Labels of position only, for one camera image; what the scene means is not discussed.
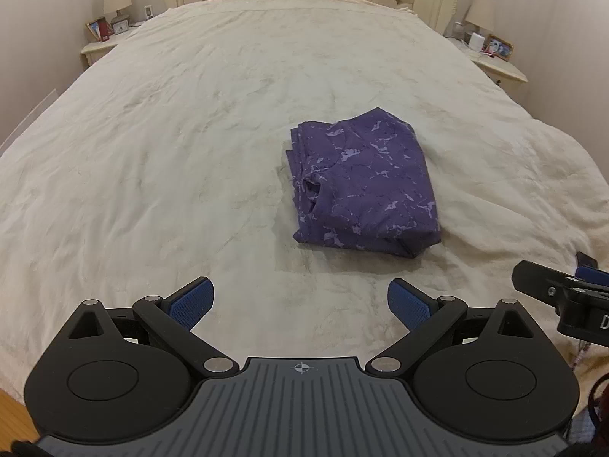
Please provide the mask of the cream bedspread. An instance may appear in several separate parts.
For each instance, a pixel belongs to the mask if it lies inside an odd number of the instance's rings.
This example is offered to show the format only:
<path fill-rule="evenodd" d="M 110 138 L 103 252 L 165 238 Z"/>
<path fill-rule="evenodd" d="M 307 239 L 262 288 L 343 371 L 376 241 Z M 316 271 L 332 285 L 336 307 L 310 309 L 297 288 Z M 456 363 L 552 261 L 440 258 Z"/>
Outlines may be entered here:
<path fill-rule="evenodd" d="M 375 107 L 415 130 L 442 240 L 421 257 L 294 240 L 286 150 L 307 121 Z M 216 0 L 168 10 L 84 72 L 1 158 L 1 387 L 84 300 L 128 307 L 208 276 L 196 333 L 238 361 L 356 356 L 403 335 L 404 278 L 476 307 L 522 260 L 608 262 L 608 186 L 406 10 L 361 0 Z"/>

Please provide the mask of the white nightstand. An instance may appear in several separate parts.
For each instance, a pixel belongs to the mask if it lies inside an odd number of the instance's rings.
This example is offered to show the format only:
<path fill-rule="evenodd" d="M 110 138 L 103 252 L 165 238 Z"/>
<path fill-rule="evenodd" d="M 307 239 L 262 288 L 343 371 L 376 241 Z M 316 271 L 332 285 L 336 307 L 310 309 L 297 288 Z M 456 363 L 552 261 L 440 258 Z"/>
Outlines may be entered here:
<path fill-rule="evenodd" d="M 503 89 L 512 97 L 518 88 L 528 84 L 528 78 L 513 64 L 502 60 L 499 57 L 492 57 L 483 53 L 471 50 L 462 40 L 448 37 L 458 50 L 480 68 L 498 87 Z"/>
<path fill-rule="evenodd" d="M 85 45 L 81 49 L 81 62 L 83 62 L 84 67 L 89 68 L 103 58 L 116 46 L 124 42 L 131 34 L 136 32 L 140 26 L 142 26 L 142 22 L 137 22 L 131 25 L 128 31 L 110 36 L 109 40 L 106 40 L 106 42 L 90 42 L 88 45 Z"/>

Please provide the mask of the red picture frame left nightstand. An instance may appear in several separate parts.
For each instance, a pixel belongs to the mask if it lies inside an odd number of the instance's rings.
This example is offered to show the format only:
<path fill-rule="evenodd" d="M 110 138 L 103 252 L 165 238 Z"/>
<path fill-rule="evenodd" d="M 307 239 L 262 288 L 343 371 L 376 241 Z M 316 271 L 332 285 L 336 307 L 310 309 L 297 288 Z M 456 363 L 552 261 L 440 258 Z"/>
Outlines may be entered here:
<path fill-rule="evenodd" d="M 105 17 L 87 24 L 87 29 L 91 33 L 95 42 L 108 42 L 112 35 L 112 27 L 109 26 Z"/>

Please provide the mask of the right cream table lamp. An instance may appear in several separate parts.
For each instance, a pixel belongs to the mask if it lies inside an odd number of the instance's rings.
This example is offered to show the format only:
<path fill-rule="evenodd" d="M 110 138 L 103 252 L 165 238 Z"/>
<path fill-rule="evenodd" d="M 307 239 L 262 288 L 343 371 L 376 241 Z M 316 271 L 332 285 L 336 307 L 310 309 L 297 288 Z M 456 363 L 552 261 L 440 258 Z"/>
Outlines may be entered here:
<path fill-rule="evenodd" d="M 494 30 L 493 0 L 473 0 L 464 16 L 467 31 L 489 33 Z"/>

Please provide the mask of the white alarm clock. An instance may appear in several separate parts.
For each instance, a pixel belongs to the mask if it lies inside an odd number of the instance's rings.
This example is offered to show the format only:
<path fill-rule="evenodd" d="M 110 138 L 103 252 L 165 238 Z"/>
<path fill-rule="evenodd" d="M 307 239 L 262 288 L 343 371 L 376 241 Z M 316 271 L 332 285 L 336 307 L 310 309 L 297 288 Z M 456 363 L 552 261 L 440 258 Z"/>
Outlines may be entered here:
<path fill-rule="evenodd" d="M 116 16 L 112 20 L 112 28 L 113 28 L 113 33 L 116 35 L 127 32 L 130 28 L 129 17 L 128 16 Z"/>

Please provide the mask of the picture frame on right nightstand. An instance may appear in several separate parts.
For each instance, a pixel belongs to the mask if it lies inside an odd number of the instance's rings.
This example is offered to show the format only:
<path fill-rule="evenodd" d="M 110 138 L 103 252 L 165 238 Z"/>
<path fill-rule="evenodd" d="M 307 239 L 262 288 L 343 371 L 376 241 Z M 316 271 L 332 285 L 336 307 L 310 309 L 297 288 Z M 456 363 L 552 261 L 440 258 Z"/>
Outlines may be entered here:
<path fill-rule="evenodd" d="M 500 37 L 490 34 L 487 38 L 484 52 L 494 58 L 508 62 L 513 54 L 514 46 Z"/>

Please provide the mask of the left white nightstand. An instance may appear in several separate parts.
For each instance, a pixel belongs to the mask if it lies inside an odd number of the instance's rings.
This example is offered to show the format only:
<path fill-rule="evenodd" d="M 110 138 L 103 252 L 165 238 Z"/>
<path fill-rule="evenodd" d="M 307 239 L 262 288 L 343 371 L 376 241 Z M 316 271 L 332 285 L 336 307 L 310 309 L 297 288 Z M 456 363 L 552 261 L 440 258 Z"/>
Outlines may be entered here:
<path fill-rule="evenodd" d="M 81 62 L 83 62 L 84 67 L 89 68 L 103 58 L 116 46 L 124 42 L 131 34 L 136 32 L 140 26 L 142 26 L 142 22 L 137 22 L 131 25 L 128 31 L 110 36 L 109 40 L 106 40 L 106 42 L 90 42 L 88 45 L 85 45 L 81 49 Z"/>

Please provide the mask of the purple marble-print hooded jacket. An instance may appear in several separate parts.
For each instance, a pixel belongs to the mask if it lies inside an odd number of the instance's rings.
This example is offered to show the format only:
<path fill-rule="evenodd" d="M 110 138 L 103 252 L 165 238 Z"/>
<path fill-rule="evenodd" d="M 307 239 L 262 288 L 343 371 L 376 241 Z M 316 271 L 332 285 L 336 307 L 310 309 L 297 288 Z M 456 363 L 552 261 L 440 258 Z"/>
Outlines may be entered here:
<path fill-rule="evenodd" d="M 384 109 L 290 131 L 293 237 L 414 259 L 439 243 L 432 182 L 414 129 Z"/>

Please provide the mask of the white container on right nightstand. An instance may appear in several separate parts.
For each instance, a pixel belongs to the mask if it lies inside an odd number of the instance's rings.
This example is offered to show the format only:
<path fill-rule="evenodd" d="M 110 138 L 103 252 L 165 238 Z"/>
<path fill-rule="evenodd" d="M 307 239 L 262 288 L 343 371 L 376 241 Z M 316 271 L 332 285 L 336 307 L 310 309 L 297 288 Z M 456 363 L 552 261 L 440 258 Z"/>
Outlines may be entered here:
<path fill-rule="evenodd" d="M 485 44 L 485 36 L 483 34 L 480 34 L 478 32 L 473 32 L 471 34 L 470 41 L 469 41 L 469 49 L 471 51 L 473 51 L 474 53 L 483 52 L 484 44 Z"/>

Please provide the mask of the right white nightstand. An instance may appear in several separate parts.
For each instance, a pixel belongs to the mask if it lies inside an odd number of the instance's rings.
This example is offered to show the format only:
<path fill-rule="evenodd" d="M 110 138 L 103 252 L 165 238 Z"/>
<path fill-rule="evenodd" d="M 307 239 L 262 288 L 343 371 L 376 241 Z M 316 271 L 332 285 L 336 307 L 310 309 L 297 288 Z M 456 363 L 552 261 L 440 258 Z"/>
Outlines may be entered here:
<path fill-rule="evenodd" d="M 512 97 L 518 88 L 528 84 L 528 78 L 513 64 L 502 60 L 499 57 L 492 57 L 483 53 L 471 50 L 462 40 L 448 37 L 458 50 L 480 68 L 498 87 L 503 89 Z"/>

